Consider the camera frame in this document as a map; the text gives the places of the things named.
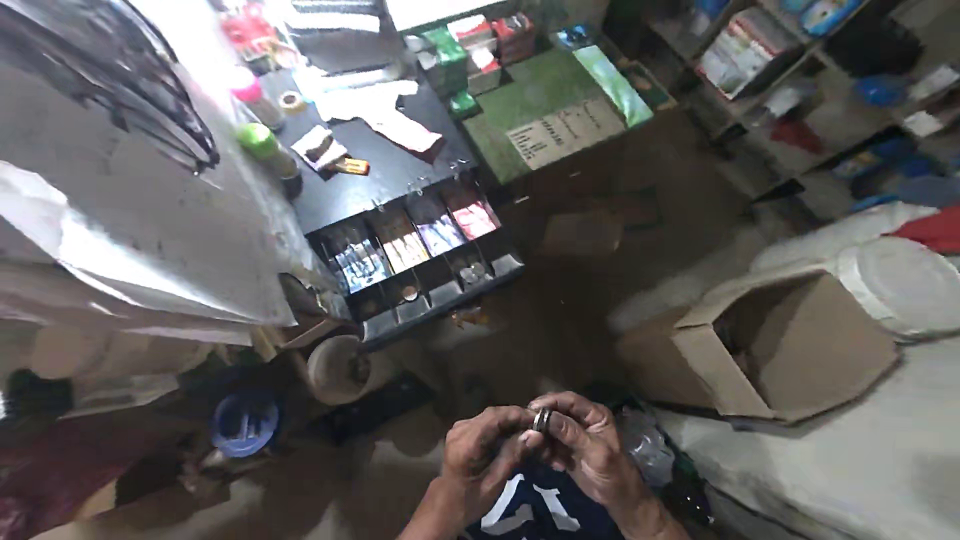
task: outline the white paper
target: white paper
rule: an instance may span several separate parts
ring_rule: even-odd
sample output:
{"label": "white paper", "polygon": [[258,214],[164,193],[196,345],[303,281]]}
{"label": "white paper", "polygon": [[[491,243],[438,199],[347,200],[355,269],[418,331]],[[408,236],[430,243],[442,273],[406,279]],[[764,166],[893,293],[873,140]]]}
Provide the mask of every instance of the white paper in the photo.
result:
{"label": "white paper", "polygon": [[607,101],[594,98],[510,130],[507,137],[536,170],[624,130],[619,114]]}
{"label": "white paper", "polygon": [[[307,157],[307,153],[310,150],[317,148],[324,144],[324,141],[330,137],[329,146],[326,148],[324,153],[316,161],[311,161]],[[308,165],[310,165],[313,170],[320,171],[327,165],[330,165],[332,162],[342,158],[347,154],[347,148],[337,142],[333,137],[333,132],[323,126],[314,126],[312,130],[302,136],[300,140],[293,143],[291,148],[303,158]]]}
{"label": "white paper", "polygon": [[960,73],[957,73],[948,65],[941,65],[935,71],[923,77],[918,83],[910,87],[910,99],[913,101],[921,101],[946,89],[957,81],[960,81]]}
{"label": "white paper", "polygon": [[914,112],[903,119],[903,127],[916,136],[931,136],[944,129],[944,123],[925,110]]}

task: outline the red item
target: red item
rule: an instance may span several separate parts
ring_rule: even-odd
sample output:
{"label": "red item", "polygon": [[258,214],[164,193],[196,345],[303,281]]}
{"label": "red item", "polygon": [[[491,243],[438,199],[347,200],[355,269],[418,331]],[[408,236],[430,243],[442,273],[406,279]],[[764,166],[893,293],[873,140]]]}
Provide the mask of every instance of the red item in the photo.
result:
{"label": "red item", "polygon": [[960,206],[911,221],[890,235],[920,242],[937,253],[960,254]]}
{"label": "red item", "polygon": [[824,141],[803,120],[778,118],[770,133],[770,140],[796,146],[810,154],[824,153]]}
{"label": "red item", "polygon": [[264,39],[276,40],[274,27],[263,16],[263,7],[247,4],[240,13],[225,14],[220,28],[241,55],[259,51]]}
{"label": "red item", "polygon": [[251,103],[263,99],[263,88],[253,72],[238,65],[230,72],[228,81],[230,92],[244,103]]}
{"label": "red item", "polygon": [[513,16],[495,20],[493,31],[496,32],[496,40],[501,45],[506,45],[514,39],[530,37],[534,31],[534,23],[530,22],[527,15],[517,13]]}

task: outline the blue package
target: blue package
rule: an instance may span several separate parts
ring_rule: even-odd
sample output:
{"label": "blue package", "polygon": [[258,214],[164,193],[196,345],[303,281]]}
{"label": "blue package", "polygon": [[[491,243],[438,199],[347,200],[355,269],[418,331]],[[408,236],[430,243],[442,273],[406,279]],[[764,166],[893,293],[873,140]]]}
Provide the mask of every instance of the blue package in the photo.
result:
{"label": "blue package", "polygon": [[780,0],[780,7],[788,13],[799,13],[812,3],[813,0]]}
{"label": "blue package", "polygon": [[863,0],[817,0],[801,15],[800,22],[811,36],[826,36],[860,4]]}
{"label": "blue package", "polygon": [[730,0],[696,0],[694,7],[707,14],[710,20],[716,20],[724,8],[730,4]]}

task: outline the green package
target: green package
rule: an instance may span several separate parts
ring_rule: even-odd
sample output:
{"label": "green package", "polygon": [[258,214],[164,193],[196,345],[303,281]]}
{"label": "green package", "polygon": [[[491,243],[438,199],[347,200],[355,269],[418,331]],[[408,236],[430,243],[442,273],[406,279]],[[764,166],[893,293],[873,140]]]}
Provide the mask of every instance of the green package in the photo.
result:
{"label": "green package", "polygon": [[458,92],[450,99],[450,113],[456,119],[466,118],[480,110],[477,101],[466,90]]}
{"label": "green package", "polygon": [[573,52],[580,64],[587,69],[593,80],[603,88],[613,104],[623,113],[627,127],[633,128],[650,118],[654,112],[640,98],[626,77],[616,70],[613,62],[603,54],[600,47],[593,45]]}

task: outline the white bucket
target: white bucket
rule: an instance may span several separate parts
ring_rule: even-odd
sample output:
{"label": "white bucket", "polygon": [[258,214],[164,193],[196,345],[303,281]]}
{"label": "white bucket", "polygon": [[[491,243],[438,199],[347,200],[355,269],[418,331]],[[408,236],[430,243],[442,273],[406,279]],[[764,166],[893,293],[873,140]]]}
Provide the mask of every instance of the white bucket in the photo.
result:
{"label": "white bucket", "polygon": [[921,243],[878,238],[843,250],[827,268],[897,336],[960,330],[960,271]]}

